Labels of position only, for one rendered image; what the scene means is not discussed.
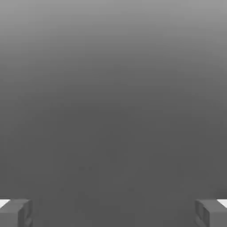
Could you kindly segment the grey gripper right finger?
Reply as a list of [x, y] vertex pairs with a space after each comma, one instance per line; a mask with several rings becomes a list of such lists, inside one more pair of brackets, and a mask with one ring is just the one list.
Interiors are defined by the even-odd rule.
[[227, 199], [195, 200], [197, 227], [227, 227]]

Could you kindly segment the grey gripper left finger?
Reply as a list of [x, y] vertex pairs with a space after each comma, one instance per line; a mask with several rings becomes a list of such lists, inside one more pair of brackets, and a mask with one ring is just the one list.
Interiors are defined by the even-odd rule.
[[0, 199], [0, 227], [33, 227], [32, 212], [32, 200]]

